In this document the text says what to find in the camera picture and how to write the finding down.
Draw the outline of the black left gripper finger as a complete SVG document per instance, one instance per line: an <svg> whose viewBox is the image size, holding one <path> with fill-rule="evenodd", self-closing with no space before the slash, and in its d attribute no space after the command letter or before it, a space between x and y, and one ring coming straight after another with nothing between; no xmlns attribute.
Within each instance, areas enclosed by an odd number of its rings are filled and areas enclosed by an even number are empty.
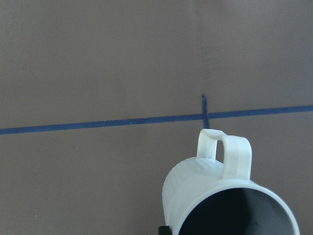
<svg viewBox="0 0 313 235"><path fill-rule="evenodd" d="M171 228L169 226L159 226L158 235L171 235Z"/></svg>

